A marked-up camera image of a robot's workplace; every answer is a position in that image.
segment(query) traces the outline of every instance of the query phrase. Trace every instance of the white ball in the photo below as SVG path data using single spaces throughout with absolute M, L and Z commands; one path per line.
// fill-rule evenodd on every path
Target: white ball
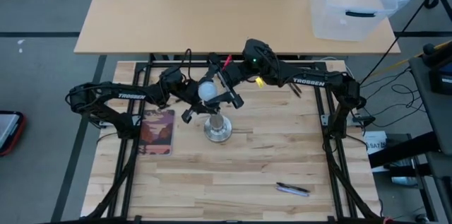
M 206 81 L 198 87 L 198 95 L 204 101 L 217 97 L 217 94 L 217 86 L 213 82 Z

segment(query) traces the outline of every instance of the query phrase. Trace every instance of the yellow wire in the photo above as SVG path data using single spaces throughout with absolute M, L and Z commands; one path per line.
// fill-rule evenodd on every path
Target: yellow wire
M 442 43 L 442 44 L 439 44 L 439 45 L 435 46 L 435 50 L 438 50 L 438 49 L 441 49 L 442 47 L 445 47 L 445 46 L 446 46 L 448 43 L 450 43 L 451 41 L 448 41 L 448 42 L 445 42 L 445 43 Z M 420 57 L 420 56 L 422 56 L 423 54 L 424 54 L 424 53 L 416 54 L 416 55 L 413 56 L 412 58 Z M 397 68 L 398 66 L 404 64 L 405 62 L 408 62 L 410 59 L 411 59 L 411 58 L 409 58 L 409 59 L 404 59 L 404 60 L 402 60 L 402 61 L 399 61 L 399 62 L 396 63 L 396 64 L 390 65 L 389 67 L 386 67 L 386 68 L 381 69 L 381 70 L 379 70 L 379 71 L 375 71 L 375 72 L 372 73 L 369 77 L 371 77 L 371 76 L 376 76 L 376 75 L 379 75 L 379 74 L 382 74 L 382 73 L 386 73 L 386 72 L 388 72 L 388 71 L 390 71 L 390 70 L 393 70 L 393 69 Z

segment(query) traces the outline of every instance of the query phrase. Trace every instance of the yellow tag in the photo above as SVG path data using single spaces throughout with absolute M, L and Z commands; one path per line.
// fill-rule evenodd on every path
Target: yellow tag
M 260 89 L 263 88 L 263 80 L 262 80 L 262 78 L 260 78 L 260 77 L 256 78 L 256 83 L 257 83 L 257 85 L 259 86 Z

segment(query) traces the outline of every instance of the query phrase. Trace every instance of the wooden table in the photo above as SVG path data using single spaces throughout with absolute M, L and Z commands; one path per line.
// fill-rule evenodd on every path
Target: wooden table
M 394 34 L 386 19 L 362 42 L 315 38 L 309 0 L 93 0 L 75 52 L 239 54 L 247 38 L 278 54 L 370 55 Z
M 131 84 L 135 65 L 131 61 L 119 62 L 114 82 Z M 343 61 L 327 61 L 327 66 L 330 71 L 345 70 Z M 163 70 L 151 69 L 153 83 Z M 206 68 L 191 69 L 195 80 L 205 72 Z M 211 143 L 204 136 L 207 115 L 194 115 L 191 123 L 185 124 L 180 116 L 188 108 L 187 104 L 172 105 L 170 109 L 176 112 L 173 152 L 170 156 L 138 156 L 129 217 L 326 220 L 326 216 L 335 215 L 314 88 L 300 88 L 301 99 L 288 86 L 259 89 L 254 83 L 242 83 L 234 88 L 242 96 L 244 106 L 236 110 L 231 105 L 222 105 L 222 113 L 232 122 L 233 134 L 221 144 Z M 109 105 L 118 112 L 125 112 L 128 102 L 111 100 Z M 152 105 L 145 108 L 156 109 Z M 112 132 L 114 128 L 103 129 L 100 135 Z M 362 138 L 359 129 L 348 128 L 347 133 Z M 366 148 L 349 138 L 343 143 L 352 184 L 378 213 L 379 198 Z M 115 135 L 99 142 L 82 216 L 91 212 L 110 188 L 119 144 Z M 311 190 L 311 196 L 277 191 L 276 182 L 298 184 Z M 344 212 L 348 213 L 342 187 L 340 192 Z

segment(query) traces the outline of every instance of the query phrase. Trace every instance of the metal pedestal base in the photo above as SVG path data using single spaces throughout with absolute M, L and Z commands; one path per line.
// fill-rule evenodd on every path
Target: metal pedestal base
M 204 124 L 204 134 L 213 143 L 223 143 L 231 137 L 231 121 L 221 114 L 211 115 Z

